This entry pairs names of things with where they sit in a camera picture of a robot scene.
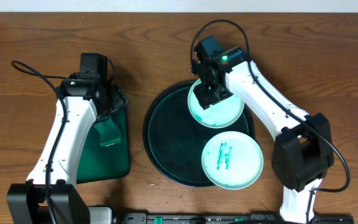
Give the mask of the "white plate top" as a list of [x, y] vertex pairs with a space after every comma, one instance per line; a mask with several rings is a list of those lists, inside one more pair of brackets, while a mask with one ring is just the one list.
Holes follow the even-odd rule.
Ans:
[[244, 109], [244, 102], [238, 96], [232, 95], [204, 110], [193, 91], [199, 84], [200, 79], [192, 84], [188, 93], [188, 109], [197, 122], [208, 128], [225, 128], [237, 121]]

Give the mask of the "white plate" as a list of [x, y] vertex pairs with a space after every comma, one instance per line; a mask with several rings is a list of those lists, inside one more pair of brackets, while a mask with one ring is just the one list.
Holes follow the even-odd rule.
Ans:
[[261, 175], [264, 156], [250, 136], [226, 131], [205, 145], [201, 164], [207, 178], [223, 189], [239, 190], [252, 185]]
[[232, 95], [204, 110], [193, 91], [199, 84], [200, 79], [192, 84], [188, 93], [188, 109], [197, 122], [208, 128], [225, 128], [237, 121], [244, 109], [244, 102], [238, 96]]

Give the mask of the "green scrub sponge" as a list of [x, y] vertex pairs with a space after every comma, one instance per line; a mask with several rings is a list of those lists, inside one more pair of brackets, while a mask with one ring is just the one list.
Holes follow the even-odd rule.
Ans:
[[102, 147], [108, 147], [121, 142], [121, 130], [118, 125], [107, 117], [95, 122], [94, 127], [100, 135], [99, 143]]

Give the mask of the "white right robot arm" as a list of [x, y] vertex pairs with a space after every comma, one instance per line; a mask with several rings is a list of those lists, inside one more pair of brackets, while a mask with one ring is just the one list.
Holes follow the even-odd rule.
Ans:
[[272, 168], [283, 184], [280, 216], [286, 222], [314, 220], [314, 193], [334, 163], [328, 119], [310, 115], [287, 100], [260, 73], [256, 64], [227, 53], [195, 65], [199, 78], [188, 94], [197, 122], [221, 128], [203, 149], [207, 177], [229, 190], [253, 184], [262, 171], [262, 151], [255, 140], [226, 128], [250, 109], [274, 141]]

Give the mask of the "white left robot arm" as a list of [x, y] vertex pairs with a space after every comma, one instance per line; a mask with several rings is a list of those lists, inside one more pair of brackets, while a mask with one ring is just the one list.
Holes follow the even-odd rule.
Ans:
[[129, 173], [127, 99], [101, 72], [74, 73], [55, 88], [56, 114], [42, 155], [7, 204], [14, 223], [117, 223], [106, 205], [89, 206], [78, 184]]

